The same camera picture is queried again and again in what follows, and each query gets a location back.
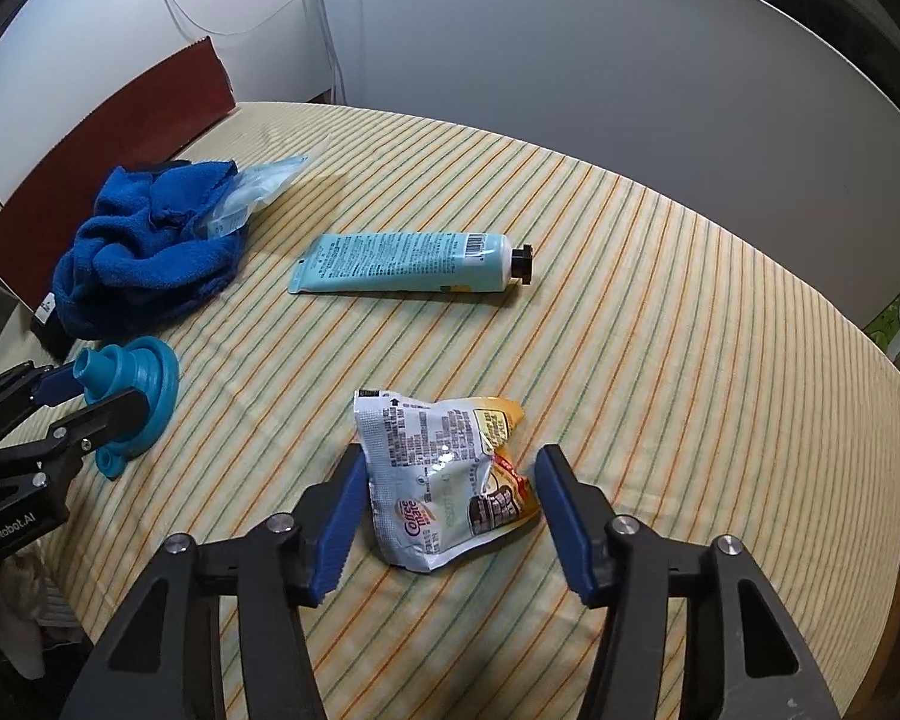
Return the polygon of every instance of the white wall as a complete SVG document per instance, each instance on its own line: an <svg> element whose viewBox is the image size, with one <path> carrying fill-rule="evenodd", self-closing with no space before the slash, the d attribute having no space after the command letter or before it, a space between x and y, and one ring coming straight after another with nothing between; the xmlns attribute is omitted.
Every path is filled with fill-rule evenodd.
<svg viewBox="0 0 900 720"><path fill-rule="evenodd" d="M322 0L350 105L661 191L866 324L900 291L900 112L761 0Z"/></svg>
<svg viewBox="0 0 900 720"><path fill-rule="evenodd" d="M216 32L288 0L177 0ZM331 85L319 24L297 0L213 37L237 100L309 100ZM97 105L206 34L164 0L28 0L0 40L0 201Z"/></svg>

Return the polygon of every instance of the teal funnel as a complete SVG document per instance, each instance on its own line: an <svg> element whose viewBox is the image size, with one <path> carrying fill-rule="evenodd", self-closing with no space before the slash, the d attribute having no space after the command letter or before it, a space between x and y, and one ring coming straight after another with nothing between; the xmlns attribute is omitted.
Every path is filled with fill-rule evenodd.
<svg viewBox="0 0 900 720"><path fill-rule="evenodd" d="M111 343L100 351L84 349L74 361L74 379L83 384L87 403L96 403L129 386L139 389L149 402L151 415L138 433L97 450L97 468L107 479L116 479L127 467L127 460L150 449L170 422L179 379L176 355L153 336L137 338L126 346Z"/></svg>

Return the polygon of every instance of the barcode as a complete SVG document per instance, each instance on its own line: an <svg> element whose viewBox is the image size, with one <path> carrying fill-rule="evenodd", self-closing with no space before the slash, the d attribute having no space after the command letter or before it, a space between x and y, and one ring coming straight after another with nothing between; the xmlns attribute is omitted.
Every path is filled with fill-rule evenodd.
<svg viewBox="0 0 900 720"><path fill-rule="evenodd" d="M484 242L486 240L486 235L467 235L466 248L463 250L463 256L484 258Z"/></svg>

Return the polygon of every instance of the screw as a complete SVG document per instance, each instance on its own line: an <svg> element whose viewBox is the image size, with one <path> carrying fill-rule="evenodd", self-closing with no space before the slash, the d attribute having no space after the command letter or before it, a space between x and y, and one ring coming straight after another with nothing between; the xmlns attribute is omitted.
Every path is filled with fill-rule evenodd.
<svg viewBox="0 0 900 720"><path fill-rule="evenodd" d="M640 530L640 523L629 514L620 514L619 517L613 517L610 527L621 536L632 536Z"/></svg>
<svg viewBox="0 0 900 720"><path fill-rule="evenodd" d="M719 549L725 555L730 555L730 557L733 557L734 555L739 555L744 551L744 545L741 543L739 538L736 538L736 536L730 536L730 534L727 533L725 536L717 536L717 549Z"/></svg>
<svg viewBox="0 0 900 720"><path fill-rule="evenodd" d="M163 542L163 548L170 553L170 555L179 555L181 552L186 552L190 549L190 537L186 535L186 533L172 533L170 536L167 536L167 540Z"/></svg>
<svg viewBox="0 0 900 720"><path fill-rule="evenodd" d="M293 530L295 524L293 517L286 512L271 514L266 518L266 529L273 533L288 533L288 531Z"/></svg>

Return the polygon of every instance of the blue towel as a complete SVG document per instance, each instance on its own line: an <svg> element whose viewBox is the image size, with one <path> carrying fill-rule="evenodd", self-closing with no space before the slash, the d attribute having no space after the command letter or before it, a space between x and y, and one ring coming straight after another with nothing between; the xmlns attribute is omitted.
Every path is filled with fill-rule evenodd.
<svg viewBox="0 0 900 720"><path fill-rule="evenodd" d="M237 274L247 228L211 241L194 225L223 196L233 162L111 172L91 218L53 272L64 329L76 338L140 333L186 314Z"/></svg>

